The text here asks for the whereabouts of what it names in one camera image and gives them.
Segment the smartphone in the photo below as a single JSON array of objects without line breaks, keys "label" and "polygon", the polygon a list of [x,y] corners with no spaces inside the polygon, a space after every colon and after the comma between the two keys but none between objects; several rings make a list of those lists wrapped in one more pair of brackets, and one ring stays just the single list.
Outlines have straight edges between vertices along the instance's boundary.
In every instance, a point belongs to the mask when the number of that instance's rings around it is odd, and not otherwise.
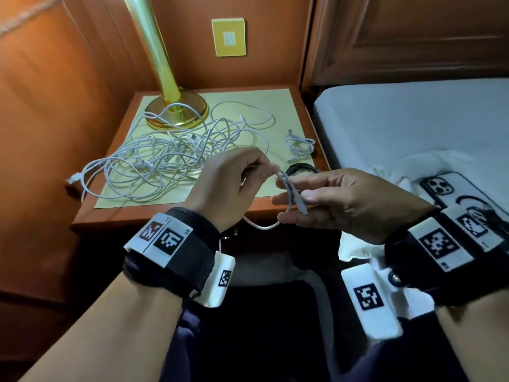
[{"label": "smartphone", "polygon": [[509,240],[509,214],[462,174],[450,172],[426,177],[420,185],[433,198],[435,205],[442,209],[460,205],[481,224]]}]

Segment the yellow paper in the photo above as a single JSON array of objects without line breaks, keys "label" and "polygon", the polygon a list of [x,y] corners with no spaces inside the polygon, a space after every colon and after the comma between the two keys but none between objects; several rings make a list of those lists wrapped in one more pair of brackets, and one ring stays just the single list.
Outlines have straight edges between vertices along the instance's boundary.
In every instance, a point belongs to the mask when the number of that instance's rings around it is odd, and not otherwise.
[{"label": "yellow paper", "polygon": [[[212,109],[217,103],[226,100],[244,102],[249,105],[262,108],[268,112],[274,114],[275,121],[271,121],[265,125],[253,126],[252,128],[259,133],[263,134],[269,141],[269,152],[267,156],[272,162],[278,164],[283,171],[285,171],[289,164],[288,160],[293,157],[291,151],[284,144],[284,137],[288,134],[288,130],[291,129],[295,135],[304,137],[304,132],[300,125],[297,111],[293,104],[292,97],[288,89],[266,89],[257,91],[243,91],[243,92],[231,92],[231,93],[206,93],[200,94],[205,98],[209,107]],[[142,103],[137,111],[135,119],[131,125],[131,131],[134,137],[142,136],[148,132],[153,131],[145,121],[141,119],[147,104],[152,101],[155,97],[143,97]],[[263,111],[247,107],[245,105],[226,102],[219,105],[213,111],[214,119],[221,117],[228,118],[232,121],[240,120],[240,115],[243,115],[245,121],[248,123],[259,123],[267,118],[269,115]],[[210,114],[207,118],[207,122],[211,120]],[[205,130],[197,130],[196,133],[203,133]],[[267,143],[265,140],[253,133],[242,132],[235,142],[236,146],[257,146],[261,150],[265,151]],[[302,158],[299,162],[307,162],[311,165],[313,159]],[[139,206],[148,204],[174,204],[184,202],[187,195],[189,194],[193,180],[184,180],[180,182],[171,190],[163,193],[161,196],[155,199],[133,201],[129,199],[101,199],[99,198],[96,208],[117,208],[120,206]],[[141,196],[145,193],[151,192],[153,187],[149,184],[143,184],[137,191],[136,195]],[[261,187],[257,194],[257,197],[267,197],[273,194],[280,193],[282,190],[277,188],[275,180],[269,178]],[[105,185],[102,193],[104,197],[114,197],[116,194]]]}]

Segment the lamp base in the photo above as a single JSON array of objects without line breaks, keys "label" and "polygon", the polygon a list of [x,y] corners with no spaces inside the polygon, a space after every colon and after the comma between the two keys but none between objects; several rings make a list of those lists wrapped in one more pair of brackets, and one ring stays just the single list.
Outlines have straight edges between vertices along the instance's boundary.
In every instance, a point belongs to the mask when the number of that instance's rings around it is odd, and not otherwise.
[{"label": "lamp base", "polygon": [[[194,108],[203,119],[207,117],[209,113],[209,107],[205,99],[203,99],[200,95],[191,91],[181,91],[180,96],[182,103]],[[165,107],[166,103],[161,96],[158,96],[149,103],[145,109],[145,112],[150,112],[158,115],[164,110]],[[170,109],[166,110],[162,115],[162,118],[172,123],[173,125],[185,129],[192,129],[201,123],[200,117],[187,107],[175,106],[172,108],[175,109],[175,111],[171,111]],[[160,119],[147,119],[147,122],[149,126],[155,130],[176,130],[176,128],[168,126],[168,124]]]}]

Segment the gold lamp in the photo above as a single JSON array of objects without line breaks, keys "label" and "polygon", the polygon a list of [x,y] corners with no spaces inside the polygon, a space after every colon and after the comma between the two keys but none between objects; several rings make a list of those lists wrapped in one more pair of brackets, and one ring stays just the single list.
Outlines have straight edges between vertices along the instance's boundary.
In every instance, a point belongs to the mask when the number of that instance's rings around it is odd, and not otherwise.
[{"label": "gold lamp", "polygon": [[[150,102],[145,112],[159,115],[171,103],[185,103],[194,108],[202,118],[205,118],[209,112],[205,99],[193,92],[179,90],[175,82],[172,69],[169,66],[168,53],[164,47],[150,0],[124,0],[124,2],[142,40],[161,91],[161,96]],[[200,124],[199,116],[190,109],[181,106],[170,107],[164,112],[162,118],[184,128],[193,128]],[[157,130],[172,129],[159,119],[148,119],[147,121],[152,128]]]}]

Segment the yellow switch plate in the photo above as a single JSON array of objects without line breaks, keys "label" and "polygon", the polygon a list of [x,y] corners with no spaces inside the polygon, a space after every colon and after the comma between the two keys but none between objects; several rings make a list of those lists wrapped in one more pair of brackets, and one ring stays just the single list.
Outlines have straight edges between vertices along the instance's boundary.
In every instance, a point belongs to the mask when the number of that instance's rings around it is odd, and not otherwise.
[{"label": "yellow switch plate", "polygon": [[212,19],[212,32],[217,56],[245,56],[244,19]]}]

